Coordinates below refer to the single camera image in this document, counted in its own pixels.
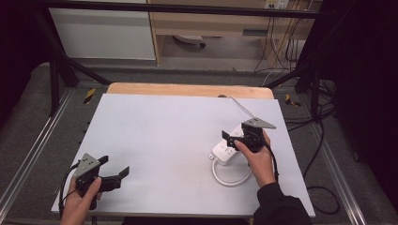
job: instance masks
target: hand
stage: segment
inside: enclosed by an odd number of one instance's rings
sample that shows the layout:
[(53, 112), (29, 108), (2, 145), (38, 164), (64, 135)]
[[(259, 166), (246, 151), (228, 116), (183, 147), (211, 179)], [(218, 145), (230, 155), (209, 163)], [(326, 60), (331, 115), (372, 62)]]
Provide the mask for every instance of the hand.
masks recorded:
[[(263, 130), (264, 138), (270, 146), (270, 139), (267, 133)], [(257, 184), (260, 188), (263, 186), (274, 183), (275, 176), (272, 168), (272, 155), (269, 150), (263, 146), (258, 153), (253, 153), (249, 148), (242, 142), (235, 141), (237, 149), (248, 159), (249, 165), (252, 169), (253, 175), (257, 180)]]
[(97, 199), (100, 197), (98, 194), (100, 190), (100, 183), (100, 177), (96, 178), (88, 188), (88, 191), (85, 193), (84, 197), (81, 197), (76, 191), (76, 179), (72, 178), (70, 180), (68, 193), (71, 193), (72, 191), (73, 193), (67, 197), (64, 214), (61, 219), (61, 225), (84, 224), (91, 201), (95, 197)]

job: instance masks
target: white tabletop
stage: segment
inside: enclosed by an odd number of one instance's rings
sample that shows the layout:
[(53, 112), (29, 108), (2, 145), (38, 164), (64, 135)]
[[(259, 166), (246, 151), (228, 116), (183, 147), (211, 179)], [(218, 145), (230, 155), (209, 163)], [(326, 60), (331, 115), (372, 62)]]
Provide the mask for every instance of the white tabletop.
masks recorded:
[[(299, 165), (277, 100), (238, 98), (267, 129), (278, 160), (285, 195), (301, 199), (314, 217)], [(99, 175), (116, 175), (130, 166), (122, 187), (102, 195), (92, 213), (107, 216), (251, 217), (259, 206), (254, 177), (238, 187), (220, 185), (211, 172), (211, 149), (252, 118), (231, 98), (105, 94), (73, 161), (88, 153), (109, 156)], [(219, 177), (233, 182), (249, 170), (240, 153)], [(57, 212), (57, 202), (52, 211)]]

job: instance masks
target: black sleeve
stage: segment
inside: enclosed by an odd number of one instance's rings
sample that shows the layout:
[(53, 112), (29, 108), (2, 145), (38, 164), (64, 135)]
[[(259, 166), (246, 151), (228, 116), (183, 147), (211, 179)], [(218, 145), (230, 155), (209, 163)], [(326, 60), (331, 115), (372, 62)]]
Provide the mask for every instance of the black sleeve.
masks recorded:
[(312, 224), (301, 200), (284, 196), (278, 183), (261, 187), (257, 198), (260, 207), (254, 213), (254, 225)]

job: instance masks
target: power strip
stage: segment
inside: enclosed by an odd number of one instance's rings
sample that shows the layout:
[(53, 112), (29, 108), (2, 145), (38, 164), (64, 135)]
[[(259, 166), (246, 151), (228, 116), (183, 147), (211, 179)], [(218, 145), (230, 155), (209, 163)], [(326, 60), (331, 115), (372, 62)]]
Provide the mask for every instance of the power strip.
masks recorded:
[[(239, 124), (234, 130), (232, 130), (229, 135), (235, 136), (235, 137), (242, 137), (243, 136), (243, 130), (241, 127), (241, 124)], [(213, 147), (212, 150), (212, 155), (210, 155), (210, 159), (214, 159), (213, 157), (216, 157), (218, 159), (218, 162), (225, 166), (231, 157), (235, 155), (237, 150), (233, 147), (228, 147), (226, 145), (226, 140), (222, 139), (216, 146)]]
[(278, 0), (278, 4), (276, 5), (276, 9), (286, 9), (287, 4), (289, 4), (289, 0)]

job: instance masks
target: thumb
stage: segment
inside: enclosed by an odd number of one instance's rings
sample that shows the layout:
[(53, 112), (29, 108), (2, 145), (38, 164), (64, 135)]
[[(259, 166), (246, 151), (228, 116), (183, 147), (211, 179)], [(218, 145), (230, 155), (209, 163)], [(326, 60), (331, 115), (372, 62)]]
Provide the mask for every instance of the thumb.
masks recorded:
[(97, 177), (94, 182), (88, 188), (88, 191), (85, 193), (83, 200), (91, 202), (93, 198), (97, 195), (100, 190), (101, 179)]
[(242, 142), (240, 142), (238, 140), (234, 140), (234, 144), (237, 147), (237, 149), (239, 149), (239, 151), (246, 158), (248, 158), (251, 155), (252, 152), (249, 150), (249, 148), (244, 143), (242, 143)]

